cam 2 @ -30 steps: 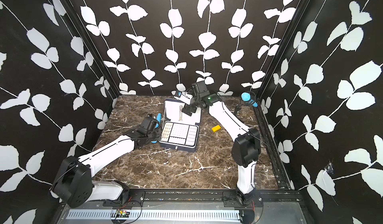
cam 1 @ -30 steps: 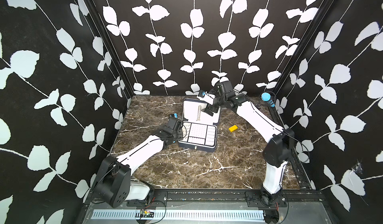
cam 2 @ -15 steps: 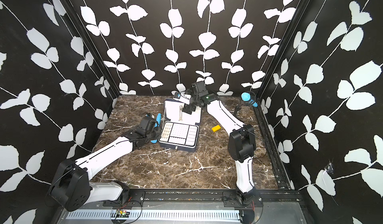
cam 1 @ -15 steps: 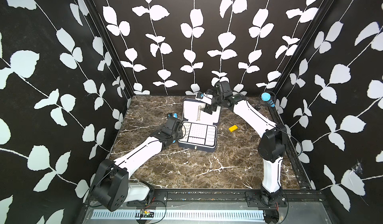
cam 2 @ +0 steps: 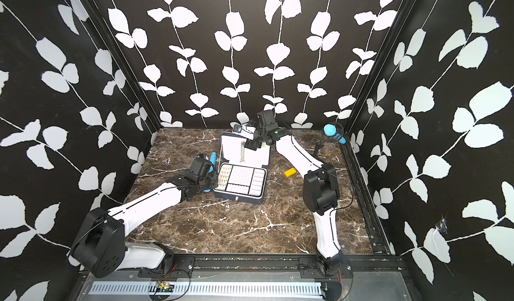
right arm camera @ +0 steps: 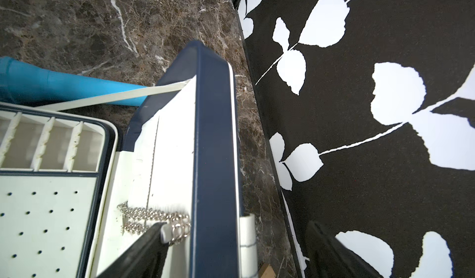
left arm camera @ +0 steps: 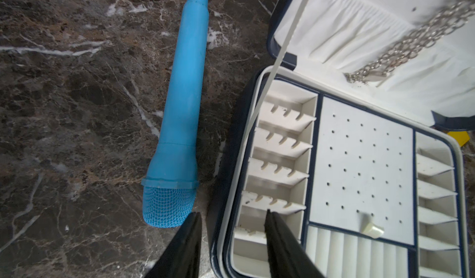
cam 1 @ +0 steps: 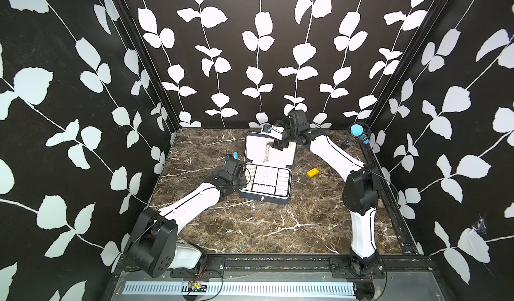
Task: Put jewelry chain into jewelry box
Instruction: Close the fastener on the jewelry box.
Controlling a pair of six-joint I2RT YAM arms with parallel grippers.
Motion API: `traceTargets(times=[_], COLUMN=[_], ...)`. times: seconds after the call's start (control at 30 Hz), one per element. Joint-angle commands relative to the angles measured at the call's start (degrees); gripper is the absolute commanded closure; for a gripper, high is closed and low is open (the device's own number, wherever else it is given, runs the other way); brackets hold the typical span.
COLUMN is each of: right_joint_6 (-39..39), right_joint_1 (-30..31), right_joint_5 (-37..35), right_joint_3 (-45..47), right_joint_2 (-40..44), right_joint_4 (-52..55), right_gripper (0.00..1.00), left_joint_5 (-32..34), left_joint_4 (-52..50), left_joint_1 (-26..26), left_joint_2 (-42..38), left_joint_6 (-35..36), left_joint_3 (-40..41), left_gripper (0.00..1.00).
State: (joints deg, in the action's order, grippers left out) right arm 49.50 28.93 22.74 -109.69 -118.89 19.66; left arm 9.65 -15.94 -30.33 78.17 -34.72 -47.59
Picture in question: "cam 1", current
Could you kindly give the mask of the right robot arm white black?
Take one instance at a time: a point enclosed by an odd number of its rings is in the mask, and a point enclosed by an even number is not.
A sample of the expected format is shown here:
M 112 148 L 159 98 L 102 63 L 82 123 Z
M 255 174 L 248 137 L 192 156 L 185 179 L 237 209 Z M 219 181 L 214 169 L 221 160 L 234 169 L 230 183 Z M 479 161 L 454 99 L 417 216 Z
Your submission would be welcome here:
M 292 142 L 305 147 L 342 177 L 341 198 L 352 219 L 348 267 L 358 278 L 368 274 L 379 258 L 374 230 L 381 189 L 377 167 L 345 152 L 322 128 L 311 127 L 302 110 L 292 110 L 285 119 L 265 124 L 261 132 L 274 138 L 273 148 L 283 150 Z

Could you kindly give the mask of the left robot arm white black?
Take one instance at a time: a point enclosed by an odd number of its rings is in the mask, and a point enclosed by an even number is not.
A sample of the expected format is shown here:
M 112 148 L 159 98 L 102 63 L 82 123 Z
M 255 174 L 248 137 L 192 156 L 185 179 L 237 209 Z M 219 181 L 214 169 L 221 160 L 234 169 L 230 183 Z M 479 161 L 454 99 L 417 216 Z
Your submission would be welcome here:
M 151 278 L 175 269 L 203 273 L 207 267 L 206 252 L 194 244 L 179 243 L 178 236 L 198 215 L 247 184 L 244 163 L 228 155 L 224 167 L 189 195 L 160 210 L 144 209 L 124 251 L 124 271 L 143 271 Z

